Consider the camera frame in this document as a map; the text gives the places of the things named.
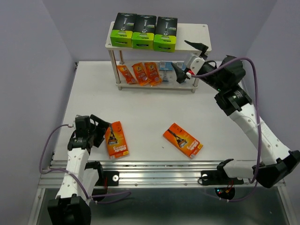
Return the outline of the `blue clear razor blister pack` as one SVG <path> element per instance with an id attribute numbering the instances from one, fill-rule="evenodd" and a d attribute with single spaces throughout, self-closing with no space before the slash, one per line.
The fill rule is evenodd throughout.
<path id="1" fill-rule="evenodd" d="M 161 61 L 158 64 L 159 73 L 163 83 L 173 82 L 173 67 L 170 61 Z"/>

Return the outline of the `orange BIC razor bag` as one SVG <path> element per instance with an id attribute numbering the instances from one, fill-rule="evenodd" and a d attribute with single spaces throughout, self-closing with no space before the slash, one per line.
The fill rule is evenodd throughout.
<path id="1" fill-rule="evenodd" d="M 141 62 L 133 64 L 132 68 L 139 85 L 144 86 L 150 82 L 145 67 Z"/>
<path id="2" fill-rule="evenodd" d="M 148 79 L 150 80 L 151 86 L 159 85 L 162 82 L 162 79 L 155 62 L 145 62 L 145 69 Z"/>
<path id="3" fill-rule="evenodd" d="M 118 65 L 117 69 L 121 72 L 121 74 L 125 78 L 127 84 L 136 84 L 137 83 L 136 79 L 131 74 L 131 72 L 129 71 L 129 69 L 126 65 Z"/>

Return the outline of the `orange Gillette Fusion pack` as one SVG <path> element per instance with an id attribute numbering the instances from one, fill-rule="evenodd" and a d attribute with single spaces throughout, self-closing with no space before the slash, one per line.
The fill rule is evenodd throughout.
<path id="1" fill-rule="evenodd" d="M 193 159 L 203 147 L 199 140 L 176 123 L 163 133 L 163 137 L 190 159 Z"/>
<path id="2" fill-rule="evenodd" d="M 120 121 L 109 125 L 105 133 L 105 142 L 111 160 L 129 155 L 128 145 Z"/>

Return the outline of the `black green razor box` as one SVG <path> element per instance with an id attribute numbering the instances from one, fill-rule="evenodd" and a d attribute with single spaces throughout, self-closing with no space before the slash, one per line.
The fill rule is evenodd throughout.
<path id="1" fill-rule="evenodd" d="M 178 18 L 162 17 L 157 18 L 153 50 L 158 52 L 173 53 L 175 51 L 177 36 Z"/>
<path id="2" fill-rule="evenodd" d="M 137 14 L 118 13 L 110 34 L 112 46 L 132 48 L 132 35 Z"/>

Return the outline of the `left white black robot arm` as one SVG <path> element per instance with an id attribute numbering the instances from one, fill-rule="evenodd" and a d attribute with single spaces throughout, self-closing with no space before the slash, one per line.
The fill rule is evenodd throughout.
<path id="1" fill-rule="evenodd" d="M 89 203 L 95 185 L 104 181 L 100 162 L 89 162 L 93 147 L 105 139 L 109 123 L 95 115 L 77 116 L 75 130 L 67 145 L 67 166 L 56 197 L 48 202 L 47 210 L 54 225 L 89 225 Z"/>

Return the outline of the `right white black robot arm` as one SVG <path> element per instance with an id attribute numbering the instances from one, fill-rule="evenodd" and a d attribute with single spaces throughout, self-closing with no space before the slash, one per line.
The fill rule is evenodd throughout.
<path id="1" fill-rule="evenodd" d="M 219 67 L 207 61 L 208 47 L 202 43 L 186 41 L 200 54 L 191 53 L 186 58 L 185 69 L 172 64 L 176 81 L 196 78 L 217 91 L 214 99 L 219 108 L 235 122 L 257 150 L 256 161 L 238 161 L 227 159 L 215 170 L 205 171 L 199 178 L 200 184 L 225 185 L 240 184 L 243 179 L 258 182 L 265 188 L 271 188 L 289 175 L 300 163 L 300 152 L 290 150 L 270 130 L 259 114 L 258 98 L 252 100 L 239 83 L 246 75 L 243 61 L 252 67 L 254 81 L 257 82 L 256 68 L 249 58 L 226 56 Z"/>

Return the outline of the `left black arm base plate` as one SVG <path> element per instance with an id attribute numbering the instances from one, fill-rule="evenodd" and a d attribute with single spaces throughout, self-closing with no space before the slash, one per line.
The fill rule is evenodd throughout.
<path id="1" fill-rule="evenodd" d="M 119 185 L 120 173 L 118 171 L 103 171 L 95 184 L 96 187 L 116 187 Z"/>

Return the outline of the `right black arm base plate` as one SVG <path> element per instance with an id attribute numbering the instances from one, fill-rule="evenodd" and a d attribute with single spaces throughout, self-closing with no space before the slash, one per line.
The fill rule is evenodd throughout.
<path id="1" fill-rule="evenodd" d="M 203 186 L 244 184 L 243 180 L 239 180 L 238 178 L 229 178 L 225 173 L 224 166 L 231 161 L 233 161 L 233 159 L 222 161 L 221 163 L 219 163 L 219 165 L 217 165 L 216 170 L 201 171 L 201 176 L 198 179 L 198 183 Z"/>

